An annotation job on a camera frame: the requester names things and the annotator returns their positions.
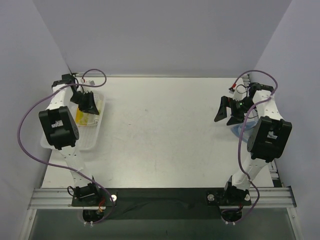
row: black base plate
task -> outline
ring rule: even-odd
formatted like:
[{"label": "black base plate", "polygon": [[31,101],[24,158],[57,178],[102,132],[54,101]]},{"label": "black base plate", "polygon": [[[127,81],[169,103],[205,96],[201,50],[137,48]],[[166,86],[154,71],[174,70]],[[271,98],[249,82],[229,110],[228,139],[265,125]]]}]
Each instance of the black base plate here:
[{"label": "black base plate", "polygon": [[[109,219],[219,219],[219,206],[238,206],[238,204],[222,204],[220,199],[224,188],[108,188],[117,196],[116,208]],[[106,199],[106,212],[112,203],[109,196],[100,190]],[[208,195],[213,194],[215,200],[210,202]],[[84,200],[72,200],[74,207],[98,206],[88,205]],[[250,201],[242,205],[251,205]]]}]

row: yellow object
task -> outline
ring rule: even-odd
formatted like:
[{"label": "yellow object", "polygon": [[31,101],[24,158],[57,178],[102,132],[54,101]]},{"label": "yellow object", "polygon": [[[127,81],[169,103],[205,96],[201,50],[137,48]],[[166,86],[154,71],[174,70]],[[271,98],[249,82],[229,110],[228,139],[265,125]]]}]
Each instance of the yellow object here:
[{"label": "yellow object", "polygon": [[[96,108],[98,109],[99,114],[101,113],[101,106],[102,106],[102,101],[99,100],[96,104]],[[100,117],[99,115],[82,112],[77,107],[76,115],[75,115],[75,123],[81,126],[95,126],[98,124],[99,117]]]}]

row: metal rail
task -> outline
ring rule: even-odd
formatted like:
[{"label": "metal rail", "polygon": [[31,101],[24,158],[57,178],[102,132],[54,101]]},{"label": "metal rail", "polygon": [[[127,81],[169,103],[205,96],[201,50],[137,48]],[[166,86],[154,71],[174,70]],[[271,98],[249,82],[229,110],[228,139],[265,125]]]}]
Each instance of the metal rail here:
[{"label": "metal rail", "polygon": [[[295,208],[296,202],[290,187],[261,187],[256,208]],[[251,201],[257,199],[254,188],[250,191]],[[73,207],[72,197],[64,188],[40,188],[33,191],[29,209],[97,209],[97,207]]]}]

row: white table surface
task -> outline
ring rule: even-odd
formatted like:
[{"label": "white table surface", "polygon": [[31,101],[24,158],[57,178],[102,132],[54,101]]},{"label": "white table surface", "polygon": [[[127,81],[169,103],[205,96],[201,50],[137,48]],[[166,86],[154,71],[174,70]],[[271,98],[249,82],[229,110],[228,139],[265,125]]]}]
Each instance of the white table surface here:
[{"label": "white table surface", "polygon": [[[109,77],[97,89],[106,104],[96,146],[82,152],[95,180],[106,188],[224,187],[239,169],[238,138],[226,126],[228,119],[214,118],[234,80]],[[55,150],[49,161],[66,166]],[[254,183],[274,186],[268,166]],[[42,187],[67,186],[73,186],[70,172],[49,166]]]}]

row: cable connector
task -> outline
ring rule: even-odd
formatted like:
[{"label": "cable connector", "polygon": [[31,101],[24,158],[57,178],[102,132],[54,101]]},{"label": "cable connector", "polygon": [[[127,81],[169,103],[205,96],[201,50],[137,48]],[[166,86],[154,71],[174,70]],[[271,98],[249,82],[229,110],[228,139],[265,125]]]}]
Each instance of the cable connector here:
[{"label": "cable connector", "polygon": [[232,87],[229,88],[229,93],[234,94],[235,93],[235,87],[237,86],[237,84],[233,84]]}]

